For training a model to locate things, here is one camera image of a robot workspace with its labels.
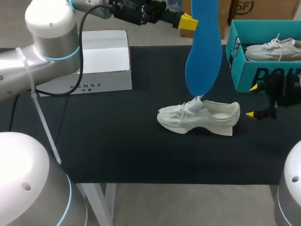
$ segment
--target shoe sole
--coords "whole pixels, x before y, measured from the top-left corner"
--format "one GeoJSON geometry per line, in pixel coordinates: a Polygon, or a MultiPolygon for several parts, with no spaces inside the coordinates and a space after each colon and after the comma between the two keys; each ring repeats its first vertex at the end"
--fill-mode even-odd
{"type": "Polygon", "coordinates": [[[185,133],[189,132],[190,130],[192,130],[194,128],[197,128],[197,127],[205,128],[205,129],[209,130],[212,133],[215,133],[215,134],[218,134],[218,135],[222,135],[222,136],[229,136],[229,137],[231,137],[232,134],[233,134],[232,127],[218,128],[218,127],[196,126],[196,127],[192,127],[192,128],[174,128],[174,127],[163,125],[162,123],[160,123],[160,124],[164,128],[166,128],[166,129],[168,129],[168,130],[170,130],[172,132],[179,133],[179,134],[185,134],[185,133]]]}

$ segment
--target shoe box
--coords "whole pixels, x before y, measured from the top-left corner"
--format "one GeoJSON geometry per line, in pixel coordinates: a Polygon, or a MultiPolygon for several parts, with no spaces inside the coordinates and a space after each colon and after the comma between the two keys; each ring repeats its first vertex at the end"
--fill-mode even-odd
{"type": "Polygon", "coordinates": [[[244,50],[251,45],[279,40],[301,40],[301,21],[298,20],[233,20],[226,46],[229,68],[237,92],[249,92],[265,76],[275,73],[301,73],[301,61],[248,61],[244,50]]]}

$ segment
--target white shoe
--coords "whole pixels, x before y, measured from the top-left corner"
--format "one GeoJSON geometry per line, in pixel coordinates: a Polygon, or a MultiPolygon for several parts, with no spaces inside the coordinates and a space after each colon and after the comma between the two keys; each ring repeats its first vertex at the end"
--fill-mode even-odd
{"type": "Polygon", "coordinates": [[[165,107],[159,110],[158,122],[175,133],[185,134],[193,128],[203,127],[212,133],[232,136],[232,128],[240,116],[237,102],[223,104],[213,101],[200,101],[198,97],[188,103],[165,107]]]}
{"type": "Polygon", "coordinates": [[[250,61],[301,61],[301,41],[273,39],[263,45],[246,48],[245,56],[250,61]]]}

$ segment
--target black cloth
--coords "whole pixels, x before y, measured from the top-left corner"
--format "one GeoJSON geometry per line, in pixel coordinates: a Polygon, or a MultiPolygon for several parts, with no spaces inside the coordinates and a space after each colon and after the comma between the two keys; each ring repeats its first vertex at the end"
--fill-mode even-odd
{"type": "MultiPolygon", "coordinates": [[[[301,105],[280,108],[277,120],[247,118],[245,113],[262,109],[268,99],[235,91],[225,54],[203,99],[239,102],[233,136],[202,128],[181,135],[157,122],[158,109],[193,99],[185,83],[189,52],[190,46],[131,47],[133,90],[40,98],[62,167],[75,183],[278,184],[285,159],[301,138],[301,105]]],[[[30,95],[21,97],[13,131],[50,150],[30,95]]],[[[7,128],[10,101],[0,104],[1,131],[7,128]]]]}

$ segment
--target table leg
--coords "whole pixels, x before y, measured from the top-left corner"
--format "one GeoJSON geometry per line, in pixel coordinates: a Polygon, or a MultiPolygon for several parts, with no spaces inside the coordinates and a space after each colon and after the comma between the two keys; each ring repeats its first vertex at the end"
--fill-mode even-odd
{"type": "Polygon", "coordinates": [[[108,205],[110,215],[113,219],[115,204],[116,184],[107,184],[105,189],[105,200],[108,205]]]}
{"type": "Polygon", "coordinates": [[[113,226],[100,184],[81,184],[100,226],[113,226]]]}

